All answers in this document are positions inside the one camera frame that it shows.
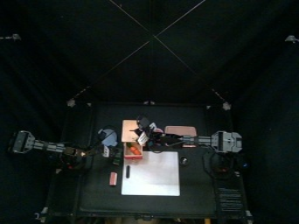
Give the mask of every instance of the black enclosure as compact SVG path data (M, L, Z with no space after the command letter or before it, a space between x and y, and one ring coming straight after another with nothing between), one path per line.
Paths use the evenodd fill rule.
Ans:
M297 223L297 15L295 0L1 1L0 223L38 223L52 180L44 154L5 153L13 131L58 142L72 109L148 101L230 104L205 131L242 136L254 222Z

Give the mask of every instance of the cardboard box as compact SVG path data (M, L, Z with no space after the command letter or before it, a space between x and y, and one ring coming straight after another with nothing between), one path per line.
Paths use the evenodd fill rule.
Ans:
M126 143L124 143L124 158L125 159L141 159L142 158L142 146L136 142L130 142L130 144L141 152L141 155L136 155L126 147Z

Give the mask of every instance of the white sheet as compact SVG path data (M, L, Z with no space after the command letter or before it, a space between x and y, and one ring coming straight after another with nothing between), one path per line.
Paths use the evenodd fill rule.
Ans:
M180 196L177 152L144 151L142 159L125 159L121 194Z

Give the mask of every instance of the wire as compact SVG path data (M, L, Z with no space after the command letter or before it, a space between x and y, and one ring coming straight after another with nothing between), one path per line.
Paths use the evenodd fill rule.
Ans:
M205 0L200 1L154 36L162 34L204 2Z
M188 68L188 70L197 76L198 74L192 70L192 68L186 65L186 63L182 61L182 59L173 53L173 51L169 49L169 47L165 45L165 43L157 38L206 0L201 0L156 35L152 36L158 41L158 43L165 47L165 49L172 53L174 58L184 64L184 66ZM149 30L141 25L141 23L128 14L128 12L118 6L112 0L109 2L125 13L125 15L142 27L142 29L149 32ZM104 74L101 74L92 85L86 86L80 90L80 92L69 99L74 100L92 86L94 86L98 83L100 78L102 78L109 72L149 43L146 41ZM222 102L225 102L225 99L220 96L218 92L210 87L210 85L206 83L206 81L200 77L201 82L208 87L210 92L221 99Z

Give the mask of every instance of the red object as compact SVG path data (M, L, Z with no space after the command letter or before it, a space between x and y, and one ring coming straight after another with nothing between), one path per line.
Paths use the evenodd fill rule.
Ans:
M117 174L114 172L109 173L109 185L114 186L117 184Z

